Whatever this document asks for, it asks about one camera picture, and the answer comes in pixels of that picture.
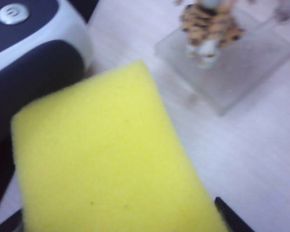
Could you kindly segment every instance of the silver button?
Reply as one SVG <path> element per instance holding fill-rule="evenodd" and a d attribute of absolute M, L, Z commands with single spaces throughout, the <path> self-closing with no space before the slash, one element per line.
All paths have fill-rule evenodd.
<path fill-rule="evenodd" d="M 27 7 L 20 3 L 6 5 L 0 10 L 0 22 L 14 25 L 25 21 L 29 17 Z"/>

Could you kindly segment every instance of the yellow sponge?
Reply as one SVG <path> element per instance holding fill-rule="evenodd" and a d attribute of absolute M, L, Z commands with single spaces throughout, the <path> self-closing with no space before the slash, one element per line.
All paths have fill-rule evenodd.
<path fill-rule="evenodd" d="M 141 61 L 12 121 L 26 232 L 226 232 Z"/>

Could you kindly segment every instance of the white paw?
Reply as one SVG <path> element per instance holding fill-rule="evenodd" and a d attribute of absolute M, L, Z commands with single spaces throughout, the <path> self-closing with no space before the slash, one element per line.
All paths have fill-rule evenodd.
<path fill-rule="evenodd" d="M 217 52 L 217 40 L 208 40 L 201 45 L 199 54 L 202 57 L 206 57 L 213 56 L 216 54 L 216 52 Z"/>
<path fill-rule="evenodd" d="M 186 55 L 189 58 L 194 58 L 197 55 L 198 47 L 192 46 L 190 44 L 186 45 Z"/>
<path fill-rule="evenodd" d="M 207 63 L 207 62 L 204 62 L 204 61 L 201 61 L 200 63 L 198 63 L 198 67 L 200 69 L 211 69 L 213 66 L 214 66 L 213 63 Z"/>

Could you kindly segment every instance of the transparent plastic stand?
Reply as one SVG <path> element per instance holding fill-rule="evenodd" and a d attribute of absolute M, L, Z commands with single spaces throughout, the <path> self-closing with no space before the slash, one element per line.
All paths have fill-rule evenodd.
<path fill-rule="evenodd" d="M 240 10 L 234 15 L 247 31 L 260 25 Z M 219 60 L 210 70 L 200 69 L 198 58 L 186 56 L 186 34 L 180 29 L 156 44 L 156 55 L 173 66 L 223 115 L 290 58 L 290 43 L 286 40 L 269 29 L 255 32 L 222 49 Z"/>

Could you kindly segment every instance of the toy tiger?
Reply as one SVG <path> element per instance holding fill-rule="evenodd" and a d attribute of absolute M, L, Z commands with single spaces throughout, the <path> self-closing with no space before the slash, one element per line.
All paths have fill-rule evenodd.
<path fill-rule="evenodd" d="M 187 56 L 195 57 L 198 53 L 202 57 L 200 68 L 210 69 L 217 60 L 218 49 L 239 40 L 243 34 L 231 14 L 234 3 L 235 0 L 197 0 L 183 11 L 181 29 L 188 35 Z"/>

